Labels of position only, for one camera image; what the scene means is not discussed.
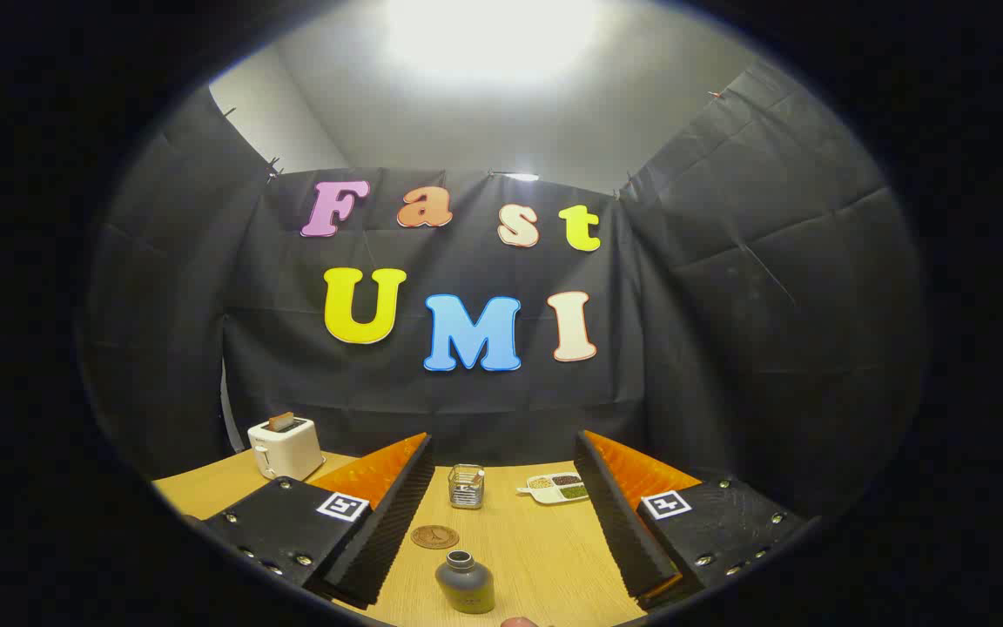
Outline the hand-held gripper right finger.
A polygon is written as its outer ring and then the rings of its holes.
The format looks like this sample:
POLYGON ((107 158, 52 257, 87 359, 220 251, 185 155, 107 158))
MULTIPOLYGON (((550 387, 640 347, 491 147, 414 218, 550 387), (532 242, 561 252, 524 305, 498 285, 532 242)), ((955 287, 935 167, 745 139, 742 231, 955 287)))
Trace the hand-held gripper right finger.
POLYGON ((795 509, 732 473, 676 469, 592 431, 577 434, 574 464, 642 610, 733 583, 807 527, 795 509))

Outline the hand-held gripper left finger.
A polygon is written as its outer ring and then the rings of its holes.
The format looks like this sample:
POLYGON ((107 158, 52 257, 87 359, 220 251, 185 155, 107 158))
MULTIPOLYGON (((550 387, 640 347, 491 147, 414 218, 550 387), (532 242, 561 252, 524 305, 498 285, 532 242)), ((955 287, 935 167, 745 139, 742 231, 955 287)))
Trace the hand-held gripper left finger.
POLYGON ((293 586, 366 610, 433 480, 431 440, 403 438, 313 482, 273 479, 202 529, 293 586))

